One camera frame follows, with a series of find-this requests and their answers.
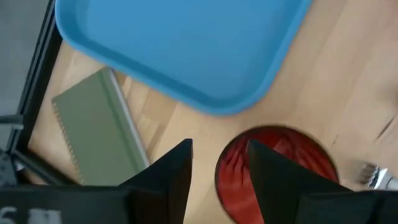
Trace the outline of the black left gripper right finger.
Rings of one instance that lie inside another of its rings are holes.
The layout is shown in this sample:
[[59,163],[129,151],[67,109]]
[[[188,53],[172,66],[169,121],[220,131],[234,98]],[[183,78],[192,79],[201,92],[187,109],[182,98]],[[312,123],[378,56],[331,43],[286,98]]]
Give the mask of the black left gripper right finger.
[[249,173],[265,224],[294,224],[300,198],[349,189],[286,158],[257,140],[248,141]]

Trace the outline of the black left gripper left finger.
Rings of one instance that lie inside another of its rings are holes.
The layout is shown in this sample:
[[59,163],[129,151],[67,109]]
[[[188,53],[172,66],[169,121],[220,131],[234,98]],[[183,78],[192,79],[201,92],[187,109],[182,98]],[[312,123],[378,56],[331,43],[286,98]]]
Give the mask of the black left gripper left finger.
[[193,140],[184,139],[152,165],[123,182],[129,223],[182,224],[192,180]]

